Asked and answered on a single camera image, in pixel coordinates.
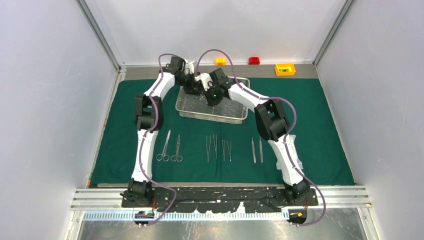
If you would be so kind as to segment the surgical scissors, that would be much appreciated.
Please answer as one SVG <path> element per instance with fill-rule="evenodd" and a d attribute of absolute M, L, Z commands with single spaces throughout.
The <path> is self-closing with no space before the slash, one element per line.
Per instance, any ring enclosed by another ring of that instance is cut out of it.
<path fill-rule="evenodd" d="M 167 148 L 168 148 L 168 144 L 169 144 L 169 140 L 170 140 L 170 136 L 171 136 L 171 130 L 168 131 L 166 139 L 165 139 L 165 143 L 162 149 L 162 152 L 159 153 L 156 156 L 156 160 L 158 162 L 163 161 L 163 162 L 168 162 L 170 160 L 170 156 L 167 154 Z"/>

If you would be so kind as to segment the long steel forceps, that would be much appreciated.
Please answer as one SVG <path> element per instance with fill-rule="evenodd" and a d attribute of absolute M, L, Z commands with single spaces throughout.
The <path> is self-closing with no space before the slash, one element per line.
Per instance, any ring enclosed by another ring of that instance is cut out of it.
<path fill-rule="evenodd" d="M 211 136 L 210 135 L 208 135 L 207 137 L 206 137 L 206 154 L 207 154 L 207 162 L 209 163 L 210 162 L 210 150 L 211 150 L 211 142 L 212 142 L 212 139 L 211 139 Z"/>

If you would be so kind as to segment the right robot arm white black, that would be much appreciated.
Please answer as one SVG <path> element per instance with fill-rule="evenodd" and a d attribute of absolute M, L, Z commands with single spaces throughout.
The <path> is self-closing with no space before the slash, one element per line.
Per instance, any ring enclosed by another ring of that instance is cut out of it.
<path fill-rule="evenodd" d="M 194 80 L 201 83 L 208 105 L 217 105 L 227 98 L 254 112 L 257 131 L 270 144 L 277 169 L 282 172 L 285 198 L 291 205 L 299 205 L 310 189 L 310 182 L 301 169 L 294 144 L 296 137 L 290 135 L 293 127 L 284 109 L 284 100 L 253 91 L 235 77 L 225 75 L 221 68 L 195 76 Z"/>

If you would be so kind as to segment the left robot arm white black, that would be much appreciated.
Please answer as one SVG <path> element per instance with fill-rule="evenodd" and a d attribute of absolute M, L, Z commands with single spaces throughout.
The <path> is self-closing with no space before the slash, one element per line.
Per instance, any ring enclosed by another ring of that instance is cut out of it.
<path fill-rule="evenodd" d="M 163 99 L 175 85 L 194 81 L 197 62 L 175 54 L 169 56 L 170 63 L 159 66 L 152 86 L 135 97 L 134 123 L 138 142 L 134 169 L 127 190 L 121 194 L 124 205 L 148 207 L 153 204 L 152 162 L 156 138 L 164 123 Z"/>

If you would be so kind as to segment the steel scalpel handle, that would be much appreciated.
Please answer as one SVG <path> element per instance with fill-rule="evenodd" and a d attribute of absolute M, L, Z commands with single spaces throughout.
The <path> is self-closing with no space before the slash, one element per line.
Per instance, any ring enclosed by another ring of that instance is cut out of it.
<path fill-rule="evenodd" d="M 261 137 L 259 137 L 259 155 L 260 155 L 260 162 L 263 163 L 264 162 L 264 156 L 263 156 L 263 143 L 262 143 Z"/>
<path fill-rule="evenodd" d="M 255 141 L 254 141 L 253 137 L 251 137 L 251 148 L 252 148 L 253 163 L 256 164 L 257 163 L 257 157 L 256 157 Z"/>

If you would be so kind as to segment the green surgical cloth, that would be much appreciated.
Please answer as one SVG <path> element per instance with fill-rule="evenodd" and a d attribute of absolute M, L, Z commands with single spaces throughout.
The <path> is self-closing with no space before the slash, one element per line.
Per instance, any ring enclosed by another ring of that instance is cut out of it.
<path fill-rule="evenodd" d="M 265 96 L 288 100 L 284 109 L 295 123 L 292 131 L 295 147 L 304 174 L 317 185 L 353 185 L 352 171 L 342 148 L 324 91 L 318 79 L 251 78 L 254 91 Z M 127 184 L 136 161 L 138 134 L 135 126 L 135 97 L 143 94 L 152 80 L 128 80 L 118 85 L 91 175 L 92 184 Z M 167 154 L 176 152 L 182 162 L 152 163 L 152 178 L 156 182 L 212 182 L 281 184 L 282 172 L 276 168 L 276 156 L 271 146 L 262 140 L 263 163 L 260 160 L 259 134 L 255 115 L 249 112 L 241 124 L 222 123 L 182 117 L 175 105 L 179 94 L 175 86 L 162 104 L 164 123 L 155 141 L 154 153 L 163 150 L 168 131 L 171 135 Z M 213 135 L 217 135 L 217 159 Z M 207 162 L 206 137 L 211 136 Z M 251 137 L 254 139 L 256 164 L 253 162 Z M 225 140 L 225 161 L 222 154 Z M 232 162 L 227 141 L 232 142 Z"/>

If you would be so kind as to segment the metal mesh tray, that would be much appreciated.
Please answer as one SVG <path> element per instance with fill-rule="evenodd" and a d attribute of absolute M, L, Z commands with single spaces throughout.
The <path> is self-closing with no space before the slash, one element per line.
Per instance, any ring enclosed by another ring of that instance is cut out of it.
<path fill-rule="evenodd" d="M 248 116 L 249 109 L 240 102 L 224 97 L 218 105 L 208 106 L 200 100 L 201 95 L 186 94 L 181 86 L 175 103 L 179 115 L 228 124 L 242 124 Z"/>

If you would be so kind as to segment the steel scissors blade pair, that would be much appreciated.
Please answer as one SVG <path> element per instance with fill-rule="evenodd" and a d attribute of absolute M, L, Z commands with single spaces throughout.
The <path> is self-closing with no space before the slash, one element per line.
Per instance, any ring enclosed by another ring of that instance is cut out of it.
<path fill-rule="evenodd" d="M 180 155 L 180 145 L 181 145 L 181 135 L 177 136 L 176 146 L 175 146 L 175 154 L 170 157 L 172 162 L 182 162 L 183 157 Z"/>

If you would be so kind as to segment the white paper packet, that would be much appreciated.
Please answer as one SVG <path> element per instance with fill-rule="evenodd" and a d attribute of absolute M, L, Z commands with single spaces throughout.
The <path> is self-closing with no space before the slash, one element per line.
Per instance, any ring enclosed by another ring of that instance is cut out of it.
<path fill-rule="evenodd" d="M 297 152 L 296 146 L 295 146 L 296 135 L 290 134 L 287 137 L 287 140 L 288 140 L 289 153 L 290 153 L 292 160 L 296 163 L 296 167 L 298 169 L 303 170 L 304 169 L 303 163 L 299 159 L 298 152 Z M 287 156 L 287 151 L 285 150 L 285 147 L 283 146 L 283 144 L 284 144 L 283 140 L 279 140 L 278 142 L 276 142 L 276 145 L 281 149 L 280 150 L 281 154 L 282 155 L 285 154 L 285 156 Z"/>

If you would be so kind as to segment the steel spatula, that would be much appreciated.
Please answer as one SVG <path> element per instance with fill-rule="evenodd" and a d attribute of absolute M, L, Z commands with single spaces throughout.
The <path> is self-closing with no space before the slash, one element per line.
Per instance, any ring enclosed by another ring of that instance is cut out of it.
<path fill-rule="evenodd" d="M 218 136 L 216 134 L 213 135 L 213 143 L 214 143 L 214 152 L 215 158 L 218 158 Z"/>

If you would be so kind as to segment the thin steel tweezers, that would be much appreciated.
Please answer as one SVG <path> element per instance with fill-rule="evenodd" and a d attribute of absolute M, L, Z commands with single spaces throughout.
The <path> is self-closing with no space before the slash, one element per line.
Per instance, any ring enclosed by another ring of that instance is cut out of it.
<path fill-rule="evenodd" d="M 232 162 L 232 141 L 227 141 L 227 149 L 228 149 L 228 158 L 229 161 Z"/>

